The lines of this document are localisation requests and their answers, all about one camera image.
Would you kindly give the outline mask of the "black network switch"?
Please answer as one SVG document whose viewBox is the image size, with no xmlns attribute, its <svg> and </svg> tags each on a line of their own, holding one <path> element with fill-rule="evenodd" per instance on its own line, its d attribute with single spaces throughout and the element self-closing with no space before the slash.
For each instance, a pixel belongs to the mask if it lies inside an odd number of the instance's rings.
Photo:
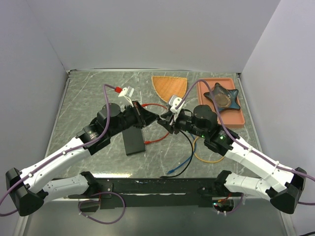
<svg viewBox="0 0 315 236">
<path fill-rule="evenodd" d="M 146 151 L 141 129 L 131 127 L 123 131 L 123 140 L 127 156 Z"/>
</svg>

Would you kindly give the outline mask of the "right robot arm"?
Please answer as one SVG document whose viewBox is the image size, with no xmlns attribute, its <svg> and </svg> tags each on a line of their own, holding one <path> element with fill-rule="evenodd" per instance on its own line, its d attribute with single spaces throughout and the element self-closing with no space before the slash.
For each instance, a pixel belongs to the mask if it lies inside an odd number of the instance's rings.
<svg viewBox="0 0 315 236">
<path fill-rule="evenodd" d="M 191 116 L 184 111 L 175 115 L 169 111 L 161 116 L 158 123 L 169 133 L 187 131 L 203 138 L 204 145 L 212 152 L 238 162 L 257 175 L 253 178 L 222 171 L 215 184 L 219 195 L 239 192 L 258 196 L 268 200 L 276 209 L 293 214 L 304 190 L 306 171 L 300 167 L 287 167 L 269 158 L 238 134 L 224 129 L 217 118 L 209 106 L 198 105 Z"/>
</svg>

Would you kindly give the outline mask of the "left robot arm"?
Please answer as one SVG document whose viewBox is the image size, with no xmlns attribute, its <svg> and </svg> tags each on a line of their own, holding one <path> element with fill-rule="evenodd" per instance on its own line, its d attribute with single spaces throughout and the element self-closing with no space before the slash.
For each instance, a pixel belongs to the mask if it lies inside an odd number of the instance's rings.
<svg viewBox="0 0 315 236">
<path fill-rule="evenodd" d="M 23 170 L 12 168 L 5 174 L 7 195 L 20 216 L 27 216 L 44 204 L 48 192 L 43 188 L 59 172 L 90 157 L 110 144 L 111 137 L 131 128 L 144 128 L 159 119 L 138 101 L 122 111 L 115 103 L 106 104 L 80 132 L 55 153 Z"/>
</svg>

